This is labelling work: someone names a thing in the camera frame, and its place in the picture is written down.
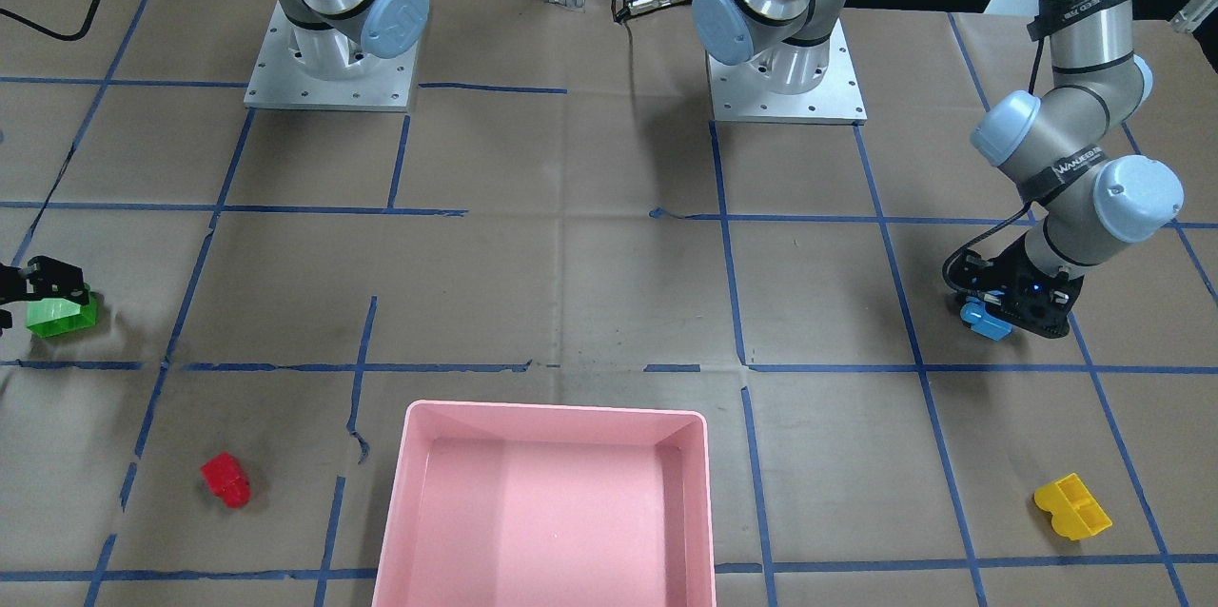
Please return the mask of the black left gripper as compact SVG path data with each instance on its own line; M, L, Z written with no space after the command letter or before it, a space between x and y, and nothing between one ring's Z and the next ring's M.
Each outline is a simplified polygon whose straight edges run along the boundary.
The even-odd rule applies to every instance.
M959 314L965 297L983 300L991 314L1047 339L1069 335L1069 313L1084 278L1047 275L1030 263L1018 240L996 257L961 247L944 262L944 282L955 293Z

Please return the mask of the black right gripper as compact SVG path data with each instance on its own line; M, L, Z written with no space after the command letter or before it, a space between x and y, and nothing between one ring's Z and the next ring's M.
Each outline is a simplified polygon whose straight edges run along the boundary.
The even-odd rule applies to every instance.
M83 271L49 256L30 257L27 267L1 264L1 333L13 325L12 314L5 306L48 299L88 306Z

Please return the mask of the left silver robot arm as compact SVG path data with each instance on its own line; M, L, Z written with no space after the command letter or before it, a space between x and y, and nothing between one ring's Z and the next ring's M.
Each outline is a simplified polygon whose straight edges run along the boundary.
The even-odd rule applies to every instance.
M795 57L806 91L826 65L845 0L692 0L697 37L725 66ZM1027 26L1050 52L1047 91L1010 91L974 127L971 143L1013 182L1022 211L1045 216L1009 247L982 257L972 243L945 260L942 277L974 334L1001 340L1015 328L1049 339L1069 334L1085 275L1174 219L1184 190L1169 166L1110 158L1101 140L1136 112L1153 76L1132 43L1132 0L1039 0Z

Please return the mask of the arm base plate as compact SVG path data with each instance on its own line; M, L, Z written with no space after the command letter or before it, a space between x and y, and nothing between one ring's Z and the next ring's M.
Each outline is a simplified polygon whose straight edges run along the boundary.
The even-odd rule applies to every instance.
M279 111L407 113L419 52L421 41L397 57L379 59L339 30L295 26L275 5L244 104Z
M745 65L705 60L714 121L862 126L868 119L840 21L812 48L780 43Z

